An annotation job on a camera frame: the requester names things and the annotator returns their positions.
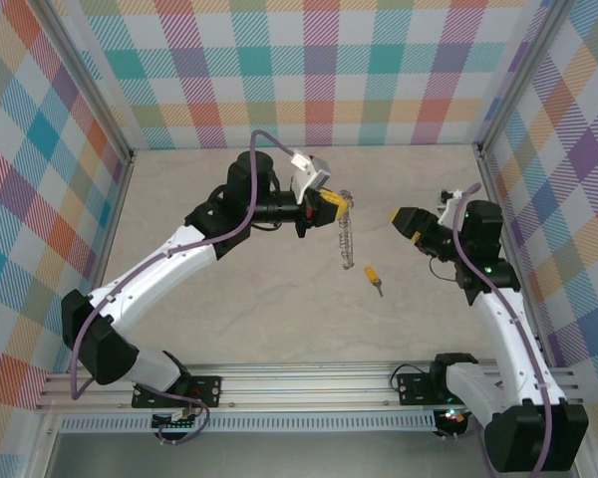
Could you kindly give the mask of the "small yellow screwdriver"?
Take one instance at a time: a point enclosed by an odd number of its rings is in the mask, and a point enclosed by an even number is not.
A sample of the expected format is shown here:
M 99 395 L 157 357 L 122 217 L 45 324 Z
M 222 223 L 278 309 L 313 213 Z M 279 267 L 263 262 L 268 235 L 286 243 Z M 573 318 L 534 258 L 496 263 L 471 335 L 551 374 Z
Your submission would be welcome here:
M 377 289 L 379 296 L 384 297 L 384 293 L 382 290 L 382 280 L 380 279 L 377 272 L 372 267 L 365 267 L 364 272 L 370 283 Z

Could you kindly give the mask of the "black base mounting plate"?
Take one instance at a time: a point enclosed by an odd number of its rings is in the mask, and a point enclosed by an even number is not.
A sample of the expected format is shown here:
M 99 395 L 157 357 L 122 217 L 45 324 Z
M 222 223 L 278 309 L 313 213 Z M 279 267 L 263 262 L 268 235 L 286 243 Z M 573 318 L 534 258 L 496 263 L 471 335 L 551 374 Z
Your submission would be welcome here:
M 393 386 L 400 405 L 455 405 L 462 401 L 455 395 L 437 388 L 430 375 L 425 372 L 398 373 Z
M 217 407 L 221 394 L 222 378 L 217 375 L 187 375 L 180 377 L 162 393 L 150 391 L 136 384 L 132 396 L 132 408 L 184 408 L 190 407 L 190 399 Z

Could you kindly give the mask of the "grey metal panel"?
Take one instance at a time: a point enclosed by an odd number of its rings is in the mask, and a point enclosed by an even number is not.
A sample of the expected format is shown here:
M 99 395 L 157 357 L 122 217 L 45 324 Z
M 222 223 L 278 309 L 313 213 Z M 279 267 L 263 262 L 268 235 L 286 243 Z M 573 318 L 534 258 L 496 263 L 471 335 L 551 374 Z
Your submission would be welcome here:
M 475 437 L 431 433 L 62 434 L 45 478 L 527 478 L 487 473 Z

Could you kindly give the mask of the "aluminium side rail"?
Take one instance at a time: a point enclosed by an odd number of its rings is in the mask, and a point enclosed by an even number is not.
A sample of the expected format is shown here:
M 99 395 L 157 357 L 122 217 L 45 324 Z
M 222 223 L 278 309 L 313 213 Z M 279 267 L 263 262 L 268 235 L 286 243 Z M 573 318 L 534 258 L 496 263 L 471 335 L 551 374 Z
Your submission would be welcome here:
M 529 322 L 530 328 L 532 329 L 532 332 L 534 333 L 534 336 L 538 342 L 538 347 L 541 351 L 541 354 L 545 362 L 548 365 L 554 365 L 553 354 L 551 353 L 551 350 L 549 348 L 548 340 L 546 339 L 541 324 L 537 320 L 537 316 L 535 315 L 536 310 L 534 308 L 534 301 L 530 294 L 530 290 L 528 289 L 528 282 L 525 280 L 522 274 L 521 263 L 519 261 L 518 254 L 515 249 L 514 236 L 510 227 L 510 222 L 508 221 L 507 215 L 503 207 L 503 201 L 500 198 L 495 181 L 493 179 L 493 175 L 490 171 L 486 153 L 482 151 L 478 143 L 475 143 L 473 145 L 473 151 L 478 171 L 481 176 L 483 187 L 485 189 L 487 197 L 492 202 L 495 202 L 497 205 L 499 205 L 501 208 L 503 218 L 502 248 L 504 250 L 504 255 L 506 259 L 514 268 L 516 276 L 519 280 L 521 286 L 521 294 L 524 300 L 525 314 L 527 315 L 527 320 Z
M 92 274 L 90 276 L 89 281 L 84 285 L 80 285 L 78 287 L 78 290 L 82 293 L 89 292 L 95 288 L 98 288 L 104 283 L 105 273 L 107 271 L 107 267 L 110 261 L 113 244 L 119 227 L 125 201 L 128 195 L 132 175 L 136 164 L 136 159 L 137 155 L 133 153 L 131 155 L 130 160 L 123 168 L 123 175 L 121 177 L 119 192 L 109 217 L 108 228 L 106 231 L 106 235 L 104 236 L 101 254 L 98 256 L 97 261 L 95 262 L 95 266 L 92 270 Z

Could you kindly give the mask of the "aluminium frame post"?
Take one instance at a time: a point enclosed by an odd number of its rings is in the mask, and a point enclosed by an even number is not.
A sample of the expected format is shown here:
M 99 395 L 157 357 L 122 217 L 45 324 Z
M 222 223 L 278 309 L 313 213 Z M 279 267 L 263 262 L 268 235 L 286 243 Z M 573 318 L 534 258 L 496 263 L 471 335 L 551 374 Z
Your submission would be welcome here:
M 125 161 L 132 163 L 134 152 L 124 137 L 103 95 L 99 91 L 93 76 L 79 49 L 74 45 L 60 16 L 55 11 L 51 0 L 25 0 L 33 14 L 49 37 L 52 45 L 61 57 L 65 68 L 75 81 L 78 89 L 84 95 L 94 116 L 101 124 L 114 150 Z
M 484 136 L 475 143 L 479 157 L 486 158 L 491 152 L 576 1 L 554 0 L 550 4 Z

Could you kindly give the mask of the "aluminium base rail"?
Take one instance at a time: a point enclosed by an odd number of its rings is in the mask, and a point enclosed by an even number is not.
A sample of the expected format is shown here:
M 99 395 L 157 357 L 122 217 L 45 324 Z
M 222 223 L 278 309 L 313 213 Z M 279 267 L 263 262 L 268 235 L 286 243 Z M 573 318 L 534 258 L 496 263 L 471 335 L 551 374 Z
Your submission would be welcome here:
M 217 375 L 221 392 L 216 412 L 232 411 L 389 411 L 400 408 L 389 377 L 394 362 L 304 364 L 203 364 L 193 375 Z M 70 396 L 70 376 L 46 378 L 36 410 L 95 413 L 131 411 L 132 383 L 93 383 L 80 399 Z

